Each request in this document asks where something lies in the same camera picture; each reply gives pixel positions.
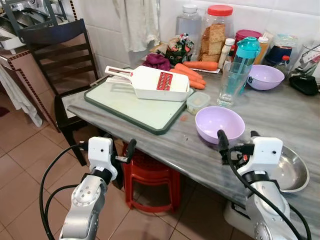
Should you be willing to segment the clear drinking glass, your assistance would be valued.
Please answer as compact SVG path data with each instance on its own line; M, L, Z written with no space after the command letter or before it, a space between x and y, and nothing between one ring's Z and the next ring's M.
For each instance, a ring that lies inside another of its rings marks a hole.
M224 65L217 105L226 108L233 105L246 85L250 68L251 65L242 62L229 62Z

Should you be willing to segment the clear plastic utensil jug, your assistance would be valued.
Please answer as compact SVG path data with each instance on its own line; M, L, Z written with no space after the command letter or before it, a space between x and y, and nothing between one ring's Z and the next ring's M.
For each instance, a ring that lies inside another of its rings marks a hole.
M294 68L294 74L312 75L320 58L320 40L314 39L302 45L298 65Z

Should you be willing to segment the white plastic bin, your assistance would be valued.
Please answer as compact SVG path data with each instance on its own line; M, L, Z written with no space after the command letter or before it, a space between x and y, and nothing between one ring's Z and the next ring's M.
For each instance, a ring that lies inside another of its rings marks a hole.
M255 238L255 223L249 218L249 215L247 215L246 210L242 206L227 201L222 215L230 226L252 239Z

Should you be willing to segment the small red-capped bottle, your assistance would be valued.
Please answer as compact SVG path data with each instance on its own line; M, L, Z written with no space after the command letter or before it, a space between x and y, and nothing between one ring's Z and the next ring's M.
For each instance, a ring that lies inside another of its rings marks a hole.
M276 69L281 71L281 73L286 76L288 75L288 67L290 65L290 56L289 55L283 55L281 57L280 62L275 66Z

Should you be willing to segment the red-lidded jar of crackers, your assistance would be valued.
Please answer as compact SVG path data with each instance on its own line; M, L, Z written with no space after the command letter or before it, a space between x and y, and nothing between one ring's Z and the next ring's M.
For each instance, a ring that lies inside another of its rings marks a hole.
M222 4L212 5L205 10L199 42L199 61L219 62L223 46L226 45L226 29L230 25L229 18L233 11L233 7Z

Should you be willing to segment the white hanging cloth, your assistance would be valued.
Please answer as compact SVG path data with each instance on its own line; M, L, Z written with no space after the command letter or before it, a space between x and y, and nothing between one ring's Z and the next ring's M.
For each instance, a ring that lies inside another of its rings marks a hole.
M5 68L0 64L0 83L7 92L10 101L13 103L16 110L23 110L26 115L32 120L35 126L41 127L43 124L42 118L38 115L38 109L23 93L22 89L14 82L13 78L7 73Z

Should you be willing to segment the metal dish rack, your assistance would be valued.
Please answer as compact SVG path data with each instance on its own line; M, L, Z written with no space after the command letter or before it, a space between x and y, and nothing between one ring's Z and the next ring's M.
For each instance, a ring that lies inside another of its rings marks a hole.
M25 45L24 30L68 22L61 0L0 0L0 50L15 54Z

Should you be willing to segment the orange sauce squeeze bottle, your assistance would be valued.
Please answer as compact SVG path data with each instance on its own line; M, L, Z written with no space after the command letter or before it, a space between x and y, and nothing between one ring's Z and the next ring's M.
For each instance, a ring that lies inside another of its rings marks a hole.
M259 43L259 51L256 58L254 58L254 65L262 64L262 61L266 55L266 51L268 50L270 39L267 36L260 36L258 39Z

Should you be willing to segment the pink-lidded jar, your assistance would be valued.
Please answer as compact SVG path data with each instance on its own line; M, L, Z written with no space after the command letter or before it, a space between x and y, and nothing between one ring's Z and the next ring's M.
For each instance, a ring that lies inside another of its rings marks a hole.
M263 35L256 31L256 30L249 30L249 29L240 29L235 34L235 44L242 41L247 37L254 37L256 39L262 37Z

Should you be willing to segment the dark blue jar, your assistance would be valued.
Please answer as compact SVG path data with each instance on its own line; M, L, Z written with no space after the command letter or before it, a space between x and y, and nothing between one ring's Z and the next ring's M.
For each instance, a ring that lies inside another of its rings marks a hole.
M297 44L298 37L295 35L284 33L276 34L272 42L272 47L263 59L263 64L265 64L265 66L276 66L282 61L282 57L291 57L291 53Z

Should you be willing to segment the small lilac plastic bowl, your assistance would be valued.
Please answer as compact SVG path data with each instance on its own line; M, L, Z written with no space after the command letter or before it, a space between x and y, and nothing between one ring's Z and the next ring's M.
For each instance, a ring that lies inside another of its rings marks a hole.
M283 82L285 75L272 66L256 64L251 67L247 84L255 90L270 90Z

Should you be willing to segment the black pouch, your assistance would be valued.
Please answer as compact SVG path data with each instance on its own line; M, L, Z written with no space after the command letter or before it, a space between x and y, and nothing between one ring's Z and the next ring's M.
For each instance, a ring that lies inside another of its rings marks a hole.
M315 96L319 93L317 80L312 75L294 75L288 80L293 89L306 96Z

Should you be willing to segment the dark wooden chair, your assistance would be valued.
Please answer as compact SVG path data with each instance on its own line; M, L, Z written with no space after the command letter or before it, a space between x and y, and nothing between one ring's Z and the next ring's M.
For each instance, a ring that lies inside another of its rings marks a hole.
M23 29L21 36L53 93L55 127L75 146L74 131L88 123L68 111L66 103L100 79L85 21Z

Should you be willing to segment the small white bottle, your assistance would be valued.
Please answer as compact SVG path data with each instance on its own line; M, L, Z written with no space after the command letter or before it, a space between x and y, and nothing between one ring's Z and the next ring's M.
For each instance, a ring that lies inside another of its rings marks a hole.
M231 51L231 48L233 48L234 45L234 39L233 38L226 38L224 41L224 45L221 49L221 54L218 59L218 69L223 69L224 64L226 63L226 59Z

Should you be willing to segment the dark patterned snack bag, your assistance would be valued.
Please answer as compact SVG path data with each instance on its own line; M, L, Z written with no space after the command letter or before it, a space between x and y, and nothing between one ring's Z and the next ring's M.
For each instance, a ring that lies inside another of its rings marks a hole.
M169 39L164 56L169 60L172 66L189 62L194 55L194 42L187 33L175 35Z

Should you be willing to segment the teal water bottle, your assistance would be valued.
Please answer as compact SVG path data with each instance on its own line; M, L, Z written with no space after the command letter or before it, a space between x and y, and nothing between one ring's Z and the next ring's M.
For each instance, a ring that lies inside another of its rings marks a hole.
M244 79L238 92L241 95L246 87L249 71L252 70L256 57L258 57L261 50L259 40L256 37L249 36L237 42L237 50L233 58L235 66L231 66L234 73L243 73Z

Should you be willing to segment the dark purple leafy vegetable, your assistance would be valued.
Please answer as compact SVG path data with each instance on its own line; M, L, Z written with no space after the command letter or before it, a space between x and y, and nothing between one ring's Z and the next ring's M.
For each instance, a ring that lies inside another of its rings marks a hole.
M170 61L162 54L148 54L145 57L142 66L151 67L154 69L169 71L172 68Z

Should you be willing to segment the large lilac plastic bowl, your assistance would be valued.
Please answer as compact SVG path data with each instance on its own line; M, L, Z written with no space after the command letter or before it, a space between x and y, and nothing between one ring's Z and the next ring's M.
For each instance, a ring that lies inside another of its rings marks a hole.
M229 142L242 137L246 125L242 117L222 106L208 106L195 115L195 125L199 136L208 143L217 145L218 131L223 130Z

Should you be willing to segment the clear white-capped plastic bottle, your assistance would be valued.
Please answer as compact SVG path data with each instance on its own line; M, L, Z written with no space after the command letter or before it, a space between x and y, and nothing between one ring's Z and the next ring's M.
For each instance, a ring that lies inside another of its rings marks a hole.
M182 14L176 18L175 34L186 34L188 39L197 47L201 39L202 17L198 13L198 6L186 3L182 6Z

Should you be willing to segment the shallow stainless steel bowl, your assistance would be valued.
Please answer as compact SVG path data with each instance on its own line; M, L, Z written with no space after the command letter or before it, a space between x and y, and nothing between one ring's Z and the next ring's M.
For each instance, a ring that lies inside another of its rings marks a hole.
M310 181L304 160L286 146L282 147L278 166L269 176L278 183L281 192L288 194L302 191Z

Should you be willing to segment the white mandoline slicer box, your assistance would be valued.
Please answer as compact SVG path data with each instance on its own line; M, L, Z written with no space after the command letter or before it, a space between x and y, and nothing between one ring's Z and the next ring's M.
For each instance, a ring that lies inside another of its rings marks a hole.
M106 66L105 74L109 83L130 85L138 99L183 102L190 95L190 81L187 75L158 70L148 66L135 69L121 69Z

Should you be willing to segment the small clear lidded container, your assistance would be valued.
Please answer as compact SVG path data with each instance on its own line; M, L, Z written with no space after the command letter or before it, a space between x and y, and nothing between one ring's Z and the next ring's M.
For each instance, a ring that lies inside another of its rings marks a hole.
M194 92L186 100L186 110L192 114L196 115L199 110L210 105L210 96L202 92Z

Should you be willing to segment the red plastic stool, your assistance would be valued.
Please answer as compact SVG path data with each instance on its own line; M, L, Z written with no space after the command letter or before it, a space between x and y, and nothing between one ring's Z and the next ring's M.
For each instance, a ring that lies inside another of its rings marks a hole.
M123 164L123 183L125 188L125 203L133 209L146 213L162 213L178 211L181 205L181 174L155 158L139 150L129 150L128 144L123 146L127 154L132 154L131 161ZM134 183L145 186L166 185L170 203L163 206L150 206L138 203L133 199Z

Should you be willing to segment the green-rimmed white cutting board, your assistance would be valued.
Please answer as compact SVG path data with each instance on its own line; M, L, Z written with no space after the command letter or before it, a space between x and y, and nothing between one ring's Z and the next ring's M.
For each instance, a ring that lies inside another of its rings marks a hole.
M151 134L166 134L186 109L185 101L137 98L132 86L110 82L111 79L118 82L125 80L122 77L105 76L84 92L84 100Z

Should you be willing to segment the pale hanging towel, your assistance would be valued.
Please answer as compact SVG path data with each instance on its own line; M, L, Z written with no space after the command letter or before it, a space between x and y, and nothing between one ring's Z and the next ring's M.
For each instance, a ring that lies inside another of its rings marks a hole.
M112 0L127 51L148 50L160 43L159 0Z

